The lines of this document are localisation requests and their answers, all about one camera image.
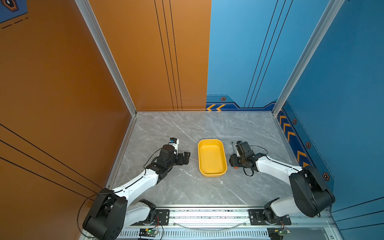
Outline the orange black handled screwdriver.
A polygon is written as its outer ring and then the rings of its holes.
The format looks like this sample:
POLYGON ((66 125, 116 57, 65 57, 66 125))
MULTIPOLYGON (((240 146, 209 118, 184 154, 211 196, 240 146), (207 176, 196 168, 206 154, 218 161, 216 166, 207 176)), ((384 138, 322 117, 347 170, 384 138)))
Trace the orange black handled screwdriver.
POLYGON ((233 148, 233 154, 237 154, 237 156, 238 156, 236 144, 234 142, 232 142, 232 148, 233 148))

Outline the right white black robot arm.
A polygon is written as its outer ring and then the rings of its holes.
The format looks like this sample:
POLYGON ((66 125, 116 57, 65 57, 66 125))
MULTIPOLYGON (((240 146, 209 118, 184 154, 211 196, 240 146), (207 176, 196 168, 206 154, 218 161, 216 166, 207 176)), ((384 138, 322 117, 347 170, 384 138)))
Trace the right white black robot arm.
POLYGON ((292 197, 276 198, 265 204, 259 218, 268 225, 280 224, 284 217, 296 213, 311 218, 320 216, 321 211, 336 201, 331 188, 315 167, 293 166, 274 160, 267 154, 255 153, 248 142, 236 142, 229 163, 244 171, 250 169, 251 177, 255 172, 264 173, 291 186, 292 197))

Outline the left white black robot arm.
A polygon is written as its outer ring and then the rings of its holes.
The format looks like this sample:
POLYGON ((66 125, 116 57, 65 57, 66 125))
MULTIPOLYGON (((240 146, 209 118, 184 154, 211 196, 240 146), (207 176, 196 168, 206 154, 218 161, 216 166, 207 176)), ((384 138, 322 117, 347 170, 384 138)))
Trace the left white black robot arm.
POLYGON ((88 239, 115 240, 123 228, 136 223, 157 224, 156 205, 139 200, 140 195, 163 180, 174 166, 189 164, 191 154, 180 153, 175 138, 156 150, 144 163, 144 170, 131 181, 112 190, 103 188, 92 197, 94 201, 83 223, 78 223, 80 233, 88 239))

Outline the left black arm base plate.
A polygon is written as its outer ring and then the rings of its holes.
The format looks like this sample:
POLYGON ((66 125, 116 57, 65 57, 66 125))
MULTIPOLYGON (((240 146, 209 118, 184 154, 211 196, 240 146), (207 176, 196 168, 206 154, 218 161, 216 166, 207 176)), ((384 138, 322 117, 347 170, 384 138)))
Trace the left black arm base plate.
POLYGON ((153 219, 151 221, 145 220, 137 222, 132 226, 155 226, 160 223, 161 226, 168 226, 170 220, 170 210, 169 209, 156 209, 155 214, 153 214, 153 219))

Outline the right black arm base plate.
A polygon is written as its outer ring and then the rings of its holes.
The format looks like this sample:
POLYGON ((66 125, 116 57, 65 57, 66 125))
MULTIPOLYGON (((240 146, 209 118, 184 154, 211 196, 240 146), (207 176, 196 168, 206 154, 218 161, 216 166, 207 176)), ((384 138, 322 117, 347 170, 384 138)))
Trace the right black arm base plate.
POLYGON ((290 226, 292 224, 289 215, 278 217, 271 211, 265 209, 250 209, 248 210, 248 214, 252 226, 290 226))

